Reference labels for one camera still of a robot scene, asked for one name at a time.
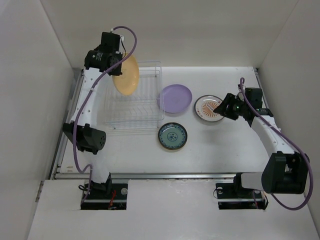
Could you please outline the white plate orange sunburst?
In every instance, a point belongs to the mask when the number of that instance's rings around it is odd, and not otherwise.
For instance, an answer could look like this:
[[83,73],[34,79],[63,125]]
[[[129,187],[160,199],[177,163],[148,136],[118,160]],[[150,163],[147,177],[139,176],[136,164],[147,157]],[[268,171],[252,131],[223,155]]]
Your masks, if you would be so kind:
[[224,117],[214,110],[222,103],[222,99],[215,95],[203,95],[199,97],[193,106],[195,115],[206,123],[221,121]]

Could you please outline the yellow plastic plate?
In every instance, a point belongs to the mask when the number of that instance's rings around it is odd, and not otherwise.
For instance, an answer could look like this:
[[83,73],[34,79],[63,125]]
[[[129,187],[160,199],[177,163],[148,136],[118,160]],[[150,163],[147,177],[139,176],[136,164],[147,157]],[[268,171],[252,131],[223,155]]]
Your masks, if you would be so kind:
[[139,65],[133,54],[121,64],[121,72],[121,75],[112,77],[113,84],[119,93],[130,96],[136,91],[140,79]]

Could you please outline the purple plastic plate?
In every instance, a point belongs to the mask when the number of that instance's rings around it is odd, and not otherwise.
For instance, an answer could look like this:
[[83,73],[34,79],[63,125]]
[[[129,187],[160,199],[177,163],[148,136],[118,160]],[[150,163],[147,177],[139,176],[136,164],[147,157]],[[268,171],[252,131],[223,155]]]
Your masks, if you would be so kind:
[[163,88],[156,103],[164,112],[178,114],[189,107],[192,99],[193,95],[188,87],[182,84],[171,84]]

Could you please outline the teal blue floral plate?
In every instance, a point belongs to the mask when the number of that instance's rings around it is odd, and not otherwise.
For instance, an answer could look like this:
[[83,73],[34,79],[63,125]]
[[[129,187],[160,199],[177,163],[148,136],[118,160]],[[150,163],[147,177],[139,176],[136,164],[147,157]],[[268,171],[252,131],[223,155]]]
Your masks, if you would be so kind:
[[159,128],[157,138],[163,148],[176,151],[185,146],[188,140],[188,133],[181,124],[168,122]]

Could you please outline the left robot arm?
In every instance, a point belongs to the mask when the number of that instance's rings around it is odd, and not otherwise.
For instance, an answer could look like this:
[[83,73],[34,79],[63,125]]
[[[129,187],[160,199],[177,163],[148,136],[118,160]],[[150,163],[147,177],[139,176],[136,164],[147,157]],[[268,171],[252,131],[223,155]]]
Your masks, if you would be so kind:
[[83,81],[76,108],[63,133],[72,143],[75,167],[79,173],[89,172],[88,183],[80,185],[82,199],[97,194],[107,198],[112,192],[112,179],[102,159],[107,134],[98,124],[98,112],[106,91],[107,81],[122,73],[123,38],[110,32],[101,34],[100,44],[84,59]]

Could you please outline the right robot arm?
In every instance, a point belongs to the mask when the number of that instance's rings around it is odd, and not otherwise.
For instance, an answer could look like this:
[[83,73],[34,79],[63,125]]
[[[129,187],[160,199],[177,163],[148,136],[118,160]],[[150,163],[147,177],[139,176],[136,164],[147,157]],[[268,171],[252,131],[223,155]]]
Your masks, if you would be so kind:
[[214,110],[231,120],[242,117],[258,135],[268,162],[262,172],[237,173],[232,183],[232,193],[243,197],[250,190],[268,194],[302,194],[305,190],[308,167],[304,157],[281,136],[271,110],[263,107],[260,88],[247,88],[244,93],[228,93]]

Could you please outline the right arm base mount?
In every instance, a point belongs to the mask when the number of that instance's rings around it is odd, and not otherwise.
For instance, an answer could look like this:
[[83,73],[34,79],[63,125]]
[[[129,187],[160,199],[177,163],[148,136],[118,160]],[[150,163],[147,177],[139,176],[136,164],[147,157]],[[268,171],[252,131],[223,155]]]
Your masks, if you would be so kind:
[[230,182],[215,184],[213,196],[217,199],[219,210],[266,210],[268,197],[260,190],[236,189]]

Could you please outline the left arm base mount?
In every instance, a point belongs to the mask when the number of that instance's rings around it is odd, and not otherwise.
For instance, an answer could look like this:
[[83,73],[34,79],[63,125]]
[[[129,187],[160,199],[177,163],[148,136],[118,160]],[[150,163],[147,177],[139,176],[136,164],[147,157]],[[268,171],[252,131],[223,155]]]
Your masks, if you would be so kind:
[[88,183],[79,185],[82,191],[80,209],[81,210],[126,210],[128,197],[128,181],[116,181],[111,185],[110,193],[104,191],[90,190],[88,196]]

